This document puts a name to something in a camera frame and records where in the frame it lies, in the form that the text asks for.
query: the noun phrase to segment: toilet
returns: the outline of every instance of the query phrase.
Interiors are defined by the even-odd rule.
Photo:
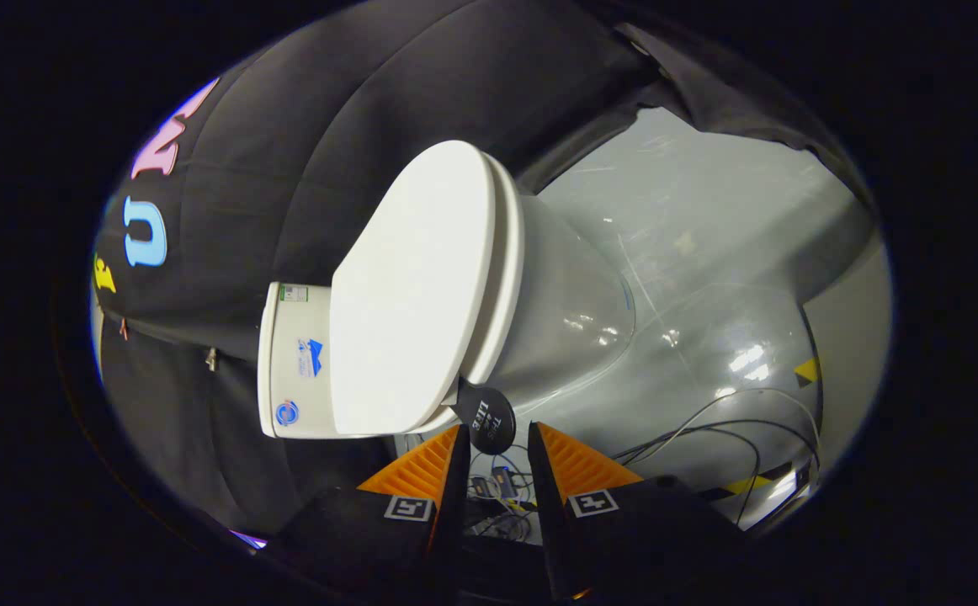
[[[332,287],[272,283],[258,342],[275,438],[423,433],[459,377],[524,403],[604,372],[635,306],[601,254],[464,141],[413,158]]]

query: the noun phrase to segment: toilet lid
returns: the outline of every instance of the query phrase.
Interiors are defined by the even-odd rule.
[[[459,373],[492,257],[492,169],[462,141],[413,158],[332,276],[339,433],[423,423]]]

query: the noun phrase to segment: black cloth backdrop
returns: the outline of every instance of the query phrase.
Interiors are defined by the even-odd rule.
[[[733,61],[663,24],[596,18],[567,0],[374,0],[239,62],[177,116],[168,175],[131,179],[127,162],[99,230],[116,286],[98,291],[104,386],[128,439],[183,502],[263,536],[321,488],[385,464],[381,440],[261,434],[259,317],[270,281],[330,284],[392,179],[439,141],[474,143],[536,193],[640,107],[662,106],[700,130],[816,150],[867,200],[846,154],[788,93],[721,80],[742,69]],[[127,197],[156,206],[163,234],[125,226]],[[165,237],[162,264],[130,266],[128,232]]]

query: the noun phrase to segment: hazard tape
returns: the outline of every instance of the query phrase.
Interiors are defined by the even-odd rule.
[[[807,387],[809,384],[819,380],[819,376],[821,376],[819,359],[811,358],[803,364],[798,365],[794,371],[796,373],[796,383],[800,385],[800,389]]]
[[[783,478],[785,473],[790,472],[792,472],[792,461],[786,461],[786,463],[782,465],[777,465],[777,467],[774,467],[769,471],[759,473],[758,476],[755,476],[754,487],[758,488],[760,486],[766,486],[766,484],[769,484],[770,482],[780,480]],[[705,500],[720,500],[747,492],[748,488],[751,488],[751,478],[739,480],[739,482],[732,482],[731,484],[727,484],[727,486],[710,488],[708,491],[700,492],[698,496]]]

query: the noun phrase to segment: black round tag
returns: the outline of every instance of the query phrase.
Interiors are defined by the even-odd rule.
[[[500,391],[475,386],[459,378],[459,394],[452,407],[470,426],[470,443],[485,454],[501,454],[515,441],[515,411]]]

